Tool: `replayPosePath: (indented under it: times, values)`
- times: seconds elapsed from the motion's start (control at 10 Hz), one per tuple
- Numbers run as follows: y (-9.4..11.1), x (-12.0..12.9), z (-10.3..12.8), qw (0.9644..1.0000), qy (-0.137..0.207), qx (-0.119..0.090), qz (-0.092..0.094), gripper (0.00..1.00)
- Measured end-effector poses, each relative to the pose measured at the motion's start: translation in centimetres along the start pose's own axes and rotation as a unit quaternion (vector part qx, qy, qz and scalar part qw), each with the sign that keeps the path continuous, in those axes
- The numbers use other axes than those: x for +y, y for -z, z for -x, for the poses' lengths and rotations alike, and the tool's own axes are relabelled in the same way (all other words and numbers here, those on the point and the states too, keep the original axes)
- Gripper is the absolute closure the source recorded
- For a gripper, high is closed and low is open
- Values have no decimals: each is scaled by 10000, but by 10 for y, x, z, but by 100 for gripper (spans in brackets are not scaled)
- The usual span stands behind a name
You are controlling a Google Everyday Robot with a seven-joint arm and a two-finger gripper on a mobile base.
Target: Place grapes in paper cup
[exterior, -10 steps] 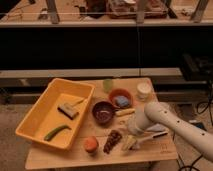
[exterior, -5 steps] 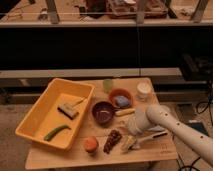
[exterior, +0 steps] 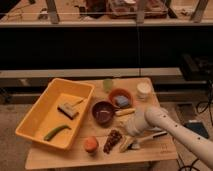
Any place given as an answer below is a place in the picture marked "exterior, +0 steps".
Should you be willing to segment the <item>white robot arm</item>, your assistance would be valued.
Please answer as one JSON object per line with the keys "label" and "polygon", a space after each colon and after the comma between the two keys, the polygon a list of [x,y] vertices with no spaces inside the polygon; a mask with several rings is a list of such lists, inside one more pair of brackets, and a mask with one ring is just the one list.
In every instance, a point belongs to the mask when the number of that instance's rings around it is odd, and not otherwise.
{"label": "white robot arm", "polygon": [[125,131],[132,137],[152,127],[167,131],[213,170],[213,142],[175,122],[166,109],[157,106],[148,106],[144,111],[137,109],[124,122]]}

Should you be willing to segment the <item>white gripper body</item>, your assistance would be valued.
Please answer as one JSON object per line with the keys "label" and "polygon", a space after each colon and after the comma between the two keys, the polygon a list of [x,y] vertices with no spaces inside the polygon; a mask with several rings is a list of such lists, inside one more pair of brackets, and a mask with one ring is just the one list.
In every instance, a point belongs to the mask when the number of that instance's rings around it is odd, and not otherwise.
{"label": "white gripper body", "polygon": [[135,113],[125,122],[125,129],[131,136],[141,135],[149,127],[142,111],[136,110]]}

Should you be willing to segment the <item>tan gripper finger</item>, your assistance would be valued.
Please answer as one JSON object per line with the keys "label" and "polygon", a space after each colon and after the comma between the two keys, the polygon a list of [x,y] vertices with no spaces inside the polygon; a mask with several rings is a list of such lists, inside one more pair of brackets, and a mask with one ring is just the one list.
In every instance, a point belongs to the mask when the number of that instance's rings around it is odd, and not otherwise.
{"label": "tan gripper finger", "polygon": [[134,140],[135,140],[134,137],[126,136],[124,138],[123,143],[119,147],[119,151],[121,153],[125,152],[127,150],[127,148],[134,142]]}

